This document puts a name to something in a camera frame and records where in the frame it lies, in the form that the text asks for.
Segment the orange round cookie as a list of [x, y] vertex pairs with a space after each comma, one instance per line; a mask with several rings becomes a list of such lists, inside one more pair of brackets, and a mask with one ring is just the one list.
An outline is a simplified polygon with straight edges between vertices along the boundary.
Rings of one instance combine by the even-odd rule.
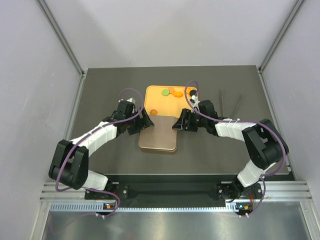
[[153, 116], [156, 116], [158, 114], [158, 111], [156, 109], [152, 109], [150, 111], [150, 114], [153, 115]]

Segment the gold tin lid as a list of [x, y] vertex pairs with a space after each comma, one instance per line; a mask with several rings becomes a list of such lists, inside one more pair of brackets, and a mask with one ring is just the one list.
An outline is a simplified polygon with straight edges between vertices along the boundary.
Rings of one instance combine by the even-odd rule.
[[174, 116], [150, 115], [154, 126], [140, 132], [138, 146], [140, 148], [174, 149], [177, 147], [177, 130], [172, 129], [178, 120]]

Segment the gold cookie tin box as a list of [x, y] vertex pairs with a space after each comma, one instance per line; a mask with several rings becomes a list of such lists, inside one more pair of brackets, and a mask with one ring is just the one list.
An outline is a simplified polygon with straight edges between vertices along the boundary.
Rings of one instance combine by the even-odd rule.
[[139, 148], [142, 152], [145, 153], [156, 153], [156, 154], [171, 154], [175, 153], [177, 151], [177, 147], [169, 149], [169, 148], [145, 148], [140, 147]]

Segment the metal tongs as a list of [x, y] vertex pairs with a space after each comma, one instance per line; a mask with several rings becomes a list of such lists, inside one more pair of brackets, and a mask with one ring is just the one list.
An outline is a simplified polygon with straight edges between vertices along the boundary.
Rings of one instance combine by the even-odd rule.
[[226, 99], [225, 91], [223, 89], [219, 89], [218, 102], [220, 115], [223, 117], [227, 116], [230, 118], [234, 118], [238, 113], [238, 109], [243, 101], [243, 98], [243, 94], [240, 93], [233, 100]]

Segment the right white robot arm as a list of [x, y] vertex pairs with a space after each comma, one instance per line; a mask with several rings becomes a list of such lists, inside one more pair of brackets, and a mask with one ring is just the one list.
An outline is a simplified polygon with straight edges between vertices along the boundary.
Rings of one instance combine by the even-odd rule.
[[243, 121], [219, 117], [210, 100], [192, 100], [189, 105], [191, 109], [181, 111], [173, 129], [197, 132], [199, 128], [205, 128], [211, 135], [245, 143], [249, 161], [225, 193], [231, 201], [249, 195], [260, 177], [273, 176], [284, 168], [289, 148], [270, 120]]

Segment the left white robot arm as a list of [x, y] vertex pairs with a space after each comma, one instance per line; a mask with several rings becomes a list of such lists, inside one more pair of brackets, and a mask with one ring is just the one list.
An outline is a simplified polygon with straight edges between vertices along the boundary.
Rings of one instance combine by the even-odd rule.
[[125, 132], [134, 135], [153, 126], [145, 108], [137, 109], [133, 98], [120, 100], [117, 110], [96, 127], [78, 138], [58, 142], [48, 176], [67, 189], [95, 189], [102, 198], [109, 198], [114, 187], [107, 176], [89, 170], [89, 157]]

